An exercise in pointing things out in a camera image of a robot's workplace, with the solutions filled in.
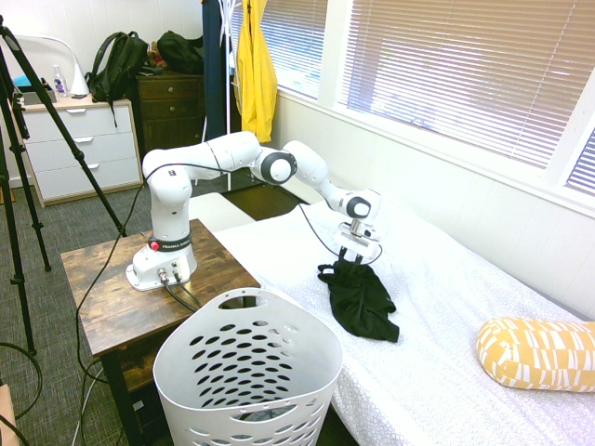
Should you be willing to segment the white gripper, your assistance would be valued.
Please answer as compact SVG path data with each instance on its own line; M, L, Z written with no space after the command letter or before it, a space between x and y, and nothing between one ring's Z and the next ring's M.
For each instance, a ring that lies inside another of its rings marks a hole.
M356 265L362 265L364 259L373 259L378 254L378 240L350 230L339 230L335 234L335 241L341 246L338 260L342 263L347 262L348 250L357 255L354 260Z

